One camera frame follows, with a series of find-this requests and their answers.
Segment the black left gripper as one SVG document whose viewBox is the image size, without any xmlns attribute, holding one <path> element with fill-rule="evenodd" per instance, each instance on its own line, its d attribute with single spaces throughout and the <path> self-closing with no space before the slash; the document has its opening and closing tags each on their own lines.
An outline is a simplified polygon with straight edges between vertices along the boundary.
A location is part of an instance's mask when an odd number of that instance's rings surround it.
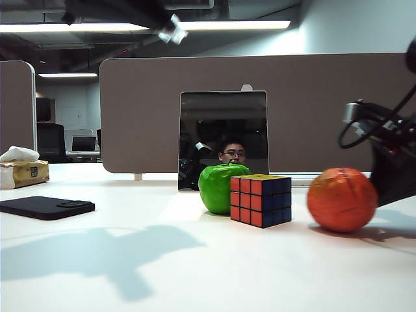
<svg viewBox="0 0 416 312">
<path fill-rule="evenodd" d="M 165 43 L 180 44 L 188 31 L 180 19 L 164 10 L 158 1 L 65 1 L 62 21 L 68 25 L 80 18 L 110 23 L 131 23 L 151 29 Z"/>
</svg>

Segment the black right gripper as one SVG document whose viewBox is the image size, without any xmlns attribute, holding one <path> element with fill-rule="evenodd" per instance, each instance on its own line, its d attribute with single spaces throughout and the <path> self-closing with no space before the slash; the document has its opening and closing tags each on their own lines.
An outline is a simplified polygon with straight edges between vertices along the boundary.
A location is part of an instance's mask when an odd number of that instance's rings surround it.
<svg viewBox="0 0 416 312">
<path fill-rule="evenodd" d="M 378 206 L 414 196 L 415 112 L 402 117 L 375 103 L 366 103 L 365 108 L 370 112 L 369 131 L 365 136 L 374 141 L 370 182 L 377 191 Z"/>
</svg>

